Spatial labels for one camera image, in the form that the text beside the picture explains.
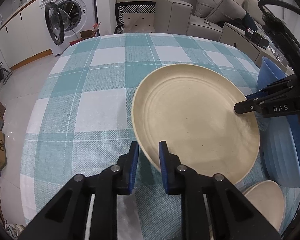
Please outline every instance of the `wooden trim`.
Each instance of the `wooden trim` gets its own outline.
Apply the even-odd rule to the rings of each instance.
[[[20,13],[24,8],[28,7],[30,4],[32,4],[32,3],[35,2],[35,1],[37,1],[37,0],[31,0],[31,1],[30,1],[29,3],[27,3],[24,7],[21,7],[21,8],[19,8],[18,10],[16,10],[15,13],[14,13],[12,16],[10,16],[9,20],[8,20],[7,22],[5,22],[4,25],[2,25],[2,26],[0,27],[0,31],[2,30],[2,28],[4,28],[4,27],[7,25],[8,22],[10,22],[10,21],[13,19],[13,17],[15,17],[15,16],[16,16],[18,13]]]
[[[48,55],[51,55],[51,54],[52,54],[52,50],[51,49],[45,50],[43,52],[40,52],[40,53],[38,53],[38,54],[30,57],[30,58],[27,58],[27,59],[19,62],[18,64],[15,64],[10,69],[11,70],[16,70],[16,69],[18,69],[18,68],[20,68],[20,67],[22,67],[22,66],[24,66],[26,64],[29,64],[30,62],[33,62],[33,61],[35,61],[35,60],[37,60],[39,58],[42,58],[42,57],[45,57],[45,56],[48,56]]]

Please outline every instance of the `sofa armrest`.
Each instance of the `sofa armrest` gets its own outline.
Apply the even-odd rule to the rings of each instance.
[[[190,3],[180,0],[156,0],[154,29],[157,33],[186,35],[192,11]]]

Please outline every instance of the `white floor tile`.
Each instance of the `white floor tile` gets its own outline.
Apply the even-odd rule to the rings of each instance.
[[[1,171],[0,198],[8,223],[25,225],[20,194],[20,163],[26,128],[34,104],[58,57],[53,55],[13,71],[0,87],[0,101],[6,107],[4,127],[8,164]]]
[[[4,114],[5,125],[2,132],[6,135],[8,164],[1,175],[7,181],[20,187],[20,163],[23,141],[30,115],[38,98],[38,93],[11,99]]]
[[[21,205],[20,189],[0,178],[0,199],[4,219],[10,223],[26,225]]]

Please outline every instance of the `blue gripper pad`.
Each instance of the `blue gripper pad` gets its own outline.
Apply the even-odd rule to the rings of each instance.
[[[137,173],[137,165],[138,165],[138,158],[139,158],[139,145],[137,144],[134,153],[133,159],[131,164],[131,169],[129,173],[129,192],[132,193],[134,188],[134,182],[136,181],[136,173]]]
[[[163,188],[164,188],[166,194],[168,194],[168,191],[169,191],[168,171],[167,171],[167,164],[166,164],[166,161],[165,161],[165,158],[164,158],[162,142],[159,143],[159,160],[160,160],[160,168],[161,168]]]

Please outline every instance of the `metal screw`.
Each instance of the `metal screw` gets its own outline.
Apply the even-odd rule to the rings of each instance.
[[[224,180],[224,176],[220,173],[214,175],[214,178],[216,179],[216,181],[223,181]]]
[[[185,166],[185,165],[178,165],[178,167],[177,167],[177,169],[178,169],[178,171],[186,171],[186,169],[187,169],[187,166]]]
[[[111,171],[116,172],[116,171],[120,170],[120,166],[119,165],[113,165],[113,166],[111,166],[110,169],[111,169]]]
[[[81,180],[83,180],[83,175],[82,175],[82,174],[76,174],[76,175],[73,177],[73,179],[74,179],[75,181],[81,181]]]

